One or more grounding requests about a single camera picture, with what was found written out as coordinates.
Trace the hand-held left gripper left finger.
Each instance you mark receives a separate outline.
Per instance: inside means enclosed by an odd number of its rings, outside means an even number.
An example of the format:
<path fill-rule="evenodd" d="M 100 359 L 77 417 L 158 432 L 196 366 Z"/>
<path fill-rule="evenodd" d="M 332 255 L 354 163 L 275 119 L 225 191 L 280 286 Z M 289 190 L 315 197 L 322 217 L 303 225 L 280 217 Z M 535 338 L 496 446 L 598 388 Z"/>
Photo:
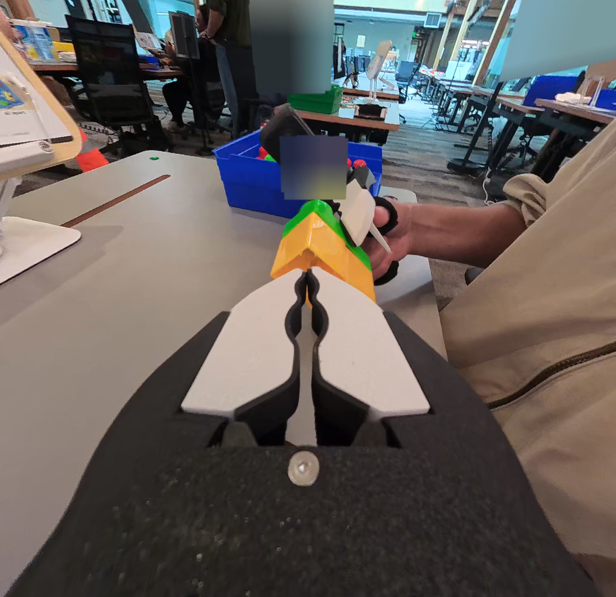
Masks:
<path fill-rule="evenodd" d="M 228 314 L 181 409 L 239 416 L 297 374 L 305 273 L 292 270 L 250 293 Z"/>

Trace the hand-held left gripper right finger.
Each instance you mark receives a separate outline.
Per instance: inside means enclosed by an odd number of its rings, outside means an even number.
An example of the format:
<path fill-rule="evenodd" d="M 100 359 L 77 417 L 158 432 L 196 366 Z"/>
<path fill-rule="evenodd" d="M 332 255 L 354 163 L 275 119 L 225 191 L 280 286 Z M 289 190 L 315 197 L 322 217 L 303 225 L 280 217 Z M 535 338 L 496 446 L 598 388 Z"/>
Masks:
<path fill-rule="evenodd" d="M 384 311 L 321 268 L 311 269 L 313 312 L 324 311 L 317 366 L 323 381 L 374 418 L 424 415 L 430 405 Z"/>

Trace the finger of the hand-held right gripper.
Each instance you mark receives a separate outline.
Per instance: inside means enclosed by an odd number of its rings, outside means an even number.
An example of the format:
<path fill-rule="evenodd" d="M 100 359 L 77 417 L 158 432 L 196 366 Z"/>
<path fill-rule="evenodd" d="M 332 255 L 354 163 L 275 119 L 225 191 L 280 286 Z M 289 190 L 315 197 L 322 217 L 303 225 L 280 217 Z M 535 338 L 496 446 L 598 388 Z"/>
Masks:
<path fill-rule="evenodd" d="M 360 184 L 347 184 L 346 196 L 342 200 L 342 225 L 354 246 L 361 246 L 368 234 L 391 254 L 391 249 L 381 232 L 374 225 L 376 203 L 370 192 Z"/>

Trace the green double toy block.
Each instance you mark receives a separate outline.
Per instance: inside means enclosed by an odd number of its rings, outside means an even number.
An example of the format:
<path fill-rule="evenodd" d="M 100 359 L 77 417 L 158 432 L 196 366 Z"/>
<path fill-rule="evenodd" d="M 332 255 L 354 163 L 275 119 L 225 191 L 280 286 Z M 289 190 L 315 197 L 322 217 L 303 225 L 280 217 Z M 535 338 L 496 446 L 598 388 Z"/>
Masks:
<path fill-rule="evenodd" d="M 343 277 L 362 264 L 372 267 L 365 251 L 351 243 L 331 206 L 321 200 L 306 202 L 285 225 L 271 275 L 277 278 L 293 268 L 315 265 Z"/>

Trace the yellow toy block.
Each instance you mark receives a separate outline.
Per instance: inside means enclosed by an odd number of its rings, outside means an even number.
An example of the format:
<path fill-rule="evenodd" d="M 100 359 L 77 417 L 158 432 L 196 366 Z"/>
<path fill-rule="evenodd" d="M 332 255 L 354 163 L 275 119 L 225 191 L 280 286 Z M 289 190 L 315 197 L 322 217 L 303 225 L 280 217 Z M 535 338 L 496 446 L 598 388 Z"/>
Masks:
<path fill-rule="evenodd" d="M 311 268 L 321 268 L 376 301 L 373 274 L 327 224 L 312 228 Z"/>
<path fill-rule="evenodd" d="M 306 271 L 317 265 L 320 259 L 312 248 L 312 234 L 323 225 L 322 219 L 314 212 L 295 224 L 280 241 L 270 277 L 277 279 L 291 270 Z"/>

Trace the blue plastic bin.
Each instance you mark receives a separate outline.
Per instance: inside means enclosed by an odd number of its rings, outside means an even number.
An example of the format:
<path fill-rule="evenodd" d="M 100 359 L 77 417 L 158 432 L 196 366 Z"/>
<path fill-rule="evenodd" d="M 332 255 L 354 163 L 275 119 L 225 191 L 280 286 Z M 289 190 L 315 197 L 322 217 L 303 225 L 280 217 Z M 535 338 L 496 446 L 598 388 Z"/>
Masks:
<path fill-rule="evenodd" d="M 256 157 L 264 147 L 275 161 Z M 372 174 L 357 181 L 378 196 L 382 177 L 382 148 L 365 143 L 352 143 L 341 137 L 311 134 L 281 136 L 273 139 L 265 129 L 235 139 L 214 151 L 220 177 L 230 207 L 285 218 L 294 217 L 307 202 L 288 199 L 288 194 L 341 193 L 346 181 L 347 157 L 366 157 Z"/>
<path fill-rule="evenodd" d="M 535 107 L 537 99 L 554 100 L 557 94 L 573 92 L 579 75 L 574 76 L 537 76 L 532 79 L 522 104 Z"/>

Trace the person's right forearm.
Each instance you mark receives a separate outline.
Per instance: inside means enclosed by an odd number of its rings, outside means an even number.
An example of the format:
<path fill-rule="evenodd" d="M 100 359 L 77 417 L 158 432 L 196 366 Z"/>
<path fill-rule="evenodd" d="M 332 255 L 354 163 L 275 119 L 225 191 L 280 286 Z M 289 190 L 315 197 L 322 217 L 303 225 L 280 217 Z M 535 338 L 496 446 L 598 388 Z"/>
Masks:
<path fill-rule="evenodd" d="M 487 268 L 525 232 L 515 208 L 413 204 L 410 208 L 409 255 Z"/>

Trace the pile of colourful toy blocks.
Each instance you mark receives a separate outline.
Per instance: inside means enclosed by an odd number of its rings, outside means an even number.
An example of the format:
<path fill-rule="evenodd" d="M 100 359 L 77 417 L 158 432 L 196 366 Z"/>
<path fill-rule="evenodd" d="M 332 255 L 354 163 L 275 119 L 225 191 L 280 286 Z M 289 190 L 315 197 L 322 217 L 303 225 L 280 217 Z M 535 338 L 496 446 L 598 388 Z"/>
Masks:
<path fill-rule="evenodd" d="M 259 147 L 258 154 L 256 155 L 257 159 L 261 161 L 275 161 L 272 155 L 270 155 L 264 147 Z M 348 169 L 356 169 L 368 167 L 368 162 L 366 157 L 363 155 L 359 156 L 349 156 L 347 157 L 347 168 Z"/>

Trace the person's right hand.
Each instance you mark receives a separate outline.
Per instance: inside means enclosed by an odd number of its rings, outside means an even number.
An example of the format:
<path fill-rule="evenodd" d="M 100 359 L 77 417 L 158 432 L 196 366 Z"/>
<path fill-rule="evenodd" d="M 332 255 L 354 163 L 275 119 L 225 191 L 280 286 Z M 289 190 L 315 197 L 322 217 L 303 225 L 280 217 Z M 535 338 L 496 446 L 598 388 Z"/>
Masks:
<path fill-rule="evenodd" d="M 395 198 L 376 197 L 375 202 L 374 227 L 389 250 L 371 232 L 361 247 L 368 255 L 374 285 L 379 286 L 396 277 L 399 263 L 412 249 L 410 213 L 413 205 L 399 202 Z"/>

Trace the green crate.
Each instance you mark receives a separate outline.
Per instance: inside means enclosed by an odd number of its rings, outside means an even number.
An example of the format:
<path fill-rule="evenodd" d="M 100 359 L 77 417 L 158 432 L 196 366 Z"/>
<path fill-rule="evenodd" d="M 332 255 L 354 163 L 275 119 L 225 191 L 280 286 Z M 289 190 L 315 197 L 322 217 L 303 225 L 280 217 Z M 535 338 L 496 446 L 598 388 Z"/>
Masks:
<path fill-rule="evenodd" d="M 324 93 L 290 93 L 288 102 L 296 111 L 332 115 L 339 112 L 344 89 L 332 84 Z"/>

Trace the black floor lamp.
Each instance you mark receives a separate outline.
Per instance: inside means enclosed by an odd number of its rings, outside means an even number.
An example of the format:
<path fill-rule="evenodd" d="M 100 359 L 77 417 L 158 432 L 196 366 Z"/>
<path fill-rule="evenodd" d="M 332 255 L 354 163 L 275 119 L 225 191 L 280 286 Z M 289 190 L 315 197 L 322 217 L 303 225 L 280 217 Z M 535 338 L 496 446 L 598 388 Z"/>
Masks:
<path fill-rule="evenodd" d="M 488 68 L 490 67 L 493 58 L 495 57 L 495 53 L 498 47 L 498 44 L 502 39 L 506 37 L 506 33 L 509 30 L 509 24 L 511 19 L 511 14 L 514 9 L 517 0 L 505 0 L 503 9 L 501 10 L 500 15 L 498 16 L 497 23 L 493 30 L 493 34 L 490 38 L 490 45 L 485 53 L 485 56 L 481 62 L 478 72 L 475 75 L 475 79 L 473 80 L 473 94 L 471 95 L 469 102 L 467 105 L 472 105 L 473 102 L 480 102 L 479 104 L 482 106 L 482 114 L 479 120 L 479 124 L 475 128 L 473 136 L 466 147 L 466 151 L 463 157 L 453 157 L 447 162 L 447 169 L 452 172 L 461 174 L 461 175 L 477 175 L 477 173 L 481 170 L 482 166 L 477 162 L 473 162 L 471 160 L 471 156 L 473 152 L 477 149 L 477 143 L 480 137 L 483 135 L 483 132 L 486 128 L 487 123 L 489 122 L 490 115 L 492 114 L 492 110 L 495 107 L 497 102 L 497 97 L 500 94 L 500 91 L 503 87 L 503 84 L 498 82 L 500 75 L 496 75 L 495 77 L 495 88 L 491 93 L 488 93 L 488 96 L 481 96 L 479 94 L 479 88 L 483 84 L 485 77 L 487 75 Z"/>

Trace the person's beige jacket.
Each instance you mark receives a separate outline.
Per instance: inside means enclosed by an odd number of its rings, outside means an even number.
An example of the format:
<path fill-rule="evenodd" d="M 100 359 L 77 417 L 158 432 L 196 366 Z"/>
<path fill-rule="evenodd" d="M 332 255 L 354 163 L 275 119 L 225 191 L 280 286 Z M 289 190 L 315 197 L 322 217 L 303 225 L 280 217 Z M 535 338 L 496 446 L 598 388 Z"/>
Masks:
<path fill-rule="evenodd" d="M 560 540 L 615 596 L 615 122 L 506 205 L 526 229 L 441 312 Z"/>

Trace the black office chair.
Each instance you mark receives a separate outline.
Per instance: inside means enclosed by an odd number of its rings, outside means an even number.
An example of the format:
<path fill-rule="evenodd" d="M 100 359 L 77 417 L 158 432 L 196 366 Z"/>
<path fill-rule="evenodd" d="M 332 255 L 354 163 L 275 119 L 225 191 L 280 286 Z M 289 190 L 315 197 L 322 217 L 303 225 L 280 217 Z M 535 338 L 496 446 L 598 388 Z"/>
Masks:
<path fill-rule="evenodd" d="M 113 131 L 118 140 L 102 153 L 131 156 L 146 150 L 172 152 L 143 79 L 130 25 L 66 15 L 81 88 L 69 94 L 78 114 Z"/>

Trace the orange traffic cone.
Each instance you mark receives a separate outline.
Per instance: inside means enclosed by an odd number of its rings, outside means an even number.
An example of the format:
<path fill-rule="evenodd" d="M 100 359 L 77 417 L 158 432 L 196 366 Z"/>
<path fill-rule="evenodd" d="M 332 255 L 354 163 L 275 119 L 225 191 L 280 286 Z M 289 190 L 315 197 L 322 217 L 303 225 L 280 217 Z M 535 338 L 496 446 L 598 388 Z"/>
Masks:
<path fill-rule="evenodd" d="M 82 172 L 89 172 L 110 164 L 104 154 L 100 152 L 100 149 L 96 147 L 93 141 L 88 139 L 88 136 L 81 128 L 80 136 L 82 142 L 81 152 L 76 156 L 75 160 Z"/>

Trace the wooden clipboard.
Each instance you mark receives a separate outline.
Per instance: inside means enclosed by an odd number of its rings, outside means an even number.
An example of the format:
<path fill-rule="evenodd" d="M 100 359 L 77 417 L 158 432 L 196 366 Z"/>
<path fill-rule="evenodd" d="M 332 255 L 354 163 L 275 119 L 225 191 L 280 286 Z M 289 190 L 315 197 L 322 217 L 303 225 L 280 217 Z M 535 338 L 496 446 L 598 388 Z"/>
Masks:
<path fill-rule="evenodd" d="M 72 116 L 1 34 L 1 179 L 69 161 L 81 147 Z"/>

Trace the white document stand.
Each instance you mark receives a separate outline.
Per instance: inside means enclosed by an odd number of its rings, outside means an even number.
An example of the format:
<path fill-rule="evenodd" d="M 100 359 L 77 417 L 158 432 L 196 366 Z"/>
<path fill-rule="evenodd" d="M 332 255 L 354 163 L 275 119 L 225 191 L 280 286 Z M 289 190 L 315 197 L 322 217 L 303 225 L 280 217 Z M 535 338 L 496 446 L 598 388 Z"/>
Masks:
<path fill-rule="evenodd" d="M 52 158 L 52 146 L 46 140 L 1 148 L 1 284 L 81 239 L 81 232 L 75 229 L 7 215 L 20 182 L 20 177 L 12 174 Z"/>

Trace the printed instruction sheet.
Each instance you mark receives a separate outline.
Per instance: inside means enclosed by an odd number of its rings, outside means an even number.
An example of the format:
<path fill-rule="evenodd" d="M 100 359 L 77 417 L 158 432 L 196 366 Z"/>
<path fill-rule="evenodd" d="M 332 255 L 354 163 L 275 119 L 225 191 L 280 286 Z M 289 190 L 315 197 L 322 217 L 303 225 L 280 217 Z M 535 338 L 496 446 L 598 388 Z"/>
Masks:
<path fill-rule="evenodd" d="M 71 141 L 73 137 L 2 48 L 1 146 L 43 139 L 55 144 Z"/>

